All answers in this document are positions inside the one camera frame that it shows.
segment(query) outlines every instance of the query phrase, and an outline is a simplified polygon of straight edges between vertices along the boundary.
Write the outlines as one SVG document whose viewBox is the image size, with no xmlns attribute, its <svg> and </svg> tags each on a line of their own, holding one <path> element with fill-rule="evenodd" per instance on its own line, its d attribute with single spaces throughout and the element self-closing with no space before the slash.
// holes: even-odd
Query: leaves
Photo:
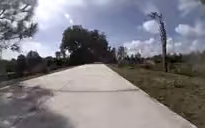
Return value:
<svg viewBox="0 0 205 128">
<path fill-rule="evenodd" d="M 0 50 L 17 51 L 18 40 L 36 33 L 37 24 L 32 22 L 36 4 L 37 0 L 0 0 Z"/>
</svg>

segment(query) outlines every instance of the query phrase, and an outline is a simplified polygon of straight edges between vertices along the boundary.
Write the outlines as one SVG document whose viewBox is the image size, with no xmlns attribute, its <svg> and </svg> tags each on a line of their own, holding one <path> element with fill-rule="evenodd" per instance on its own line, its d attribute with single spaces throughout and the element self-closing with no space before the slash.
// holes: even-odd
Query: tree trunk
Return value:
<svg viewBox="0 0 205 128">
<path fill-rule="evenodd" d="M 162 42 L 163 67 L 164 67 L 164 71 L 168 72 L 168 68 L 167 68 L 167 35 L 166 35 L 166 30 L 165 30 L 165 26 L 164 26 L 164 22 L 162 21 L 162 18 L 160 19 L 160 36 L 161 36 L 161 42 Z"/>
</svg>

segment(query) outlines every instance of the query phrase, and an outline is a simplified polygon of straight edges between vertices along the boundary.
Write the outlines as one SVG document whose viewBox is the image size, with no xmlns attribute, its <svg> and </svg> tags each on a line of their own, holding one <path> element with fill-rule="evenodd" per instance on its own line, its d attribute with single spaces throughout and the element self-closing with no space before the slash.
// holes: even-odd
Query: vegetation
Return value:
<svg viewBox="0 0 205 128">
<path fill-rule="evenodd" d="M 35 34 L 37 24 L 32 16 L 36 4 L 36 0 L 0 0 L 0 50 L 18 51 L 18 41 Z"/>
<path fill-rule="evenodd" d="M 60 50 L 70 53 L 70 65 L 115 61 L 115 49 L 108 45 L 106 35 L 79 25 L 64 31 Z"/>
<path fill-rule="evenodd" d="M 205 128 L 205 79 L 140 66 L 110 67 L 199 128 Z"/>
</svg>

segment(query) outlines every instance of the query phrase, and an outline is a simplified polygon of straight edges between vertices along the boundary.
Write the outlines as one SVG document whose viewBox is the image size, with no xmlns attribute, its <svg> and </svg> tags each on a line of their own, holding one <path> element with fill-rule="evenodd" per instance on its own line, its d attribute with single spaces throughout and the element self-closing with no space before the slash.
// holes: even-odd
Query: concrete path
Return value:
<svg viewBox="0 0 205 128">
<path fill-rule="evenodd" d="M 0 90 L 0 128 L 196 128 L 102 64 Z"/>
</svg>

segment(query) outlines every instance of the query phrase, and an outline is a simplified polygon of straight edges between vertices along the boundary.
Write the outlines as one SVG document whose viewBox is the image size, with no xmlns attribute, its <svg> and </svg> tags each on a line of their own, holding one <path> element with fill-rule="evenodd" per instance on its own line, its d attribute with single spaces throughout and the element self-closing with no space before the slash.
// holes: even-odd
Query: dry grass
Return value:
<svg viewBox="0 0 205 128">
<path fill-rule="evenodd" d="M 205 79 L 138 67 L 110 67 L 199 128 L 205 128 Z"/>
</svg>

